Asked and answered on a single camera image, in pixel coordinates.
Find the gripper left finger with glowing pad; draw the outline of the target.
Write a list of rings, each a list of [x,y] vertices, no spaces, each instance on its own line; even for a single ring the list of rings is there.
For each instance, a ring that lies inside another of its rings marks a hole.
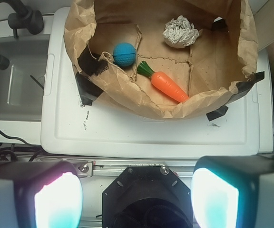
[[[83,190],[67,161],[0,161],[0,228],[76,228]]]

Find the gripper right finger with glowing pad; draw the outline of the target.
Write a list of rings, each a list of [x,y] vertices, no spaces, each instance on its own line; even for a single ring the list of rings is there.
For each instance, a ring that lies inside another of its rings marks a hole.
[[[274,228],[274,155],[200,158],[191,201],[202,228]]]

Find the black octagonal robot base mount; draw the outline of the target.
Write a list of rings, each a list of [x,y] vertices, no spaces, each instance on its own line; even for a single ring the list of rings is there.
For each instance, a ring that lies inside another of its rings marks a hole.
[[[126,168],[102,193],[104,228],[191,228],[191,190],[173,172]]]

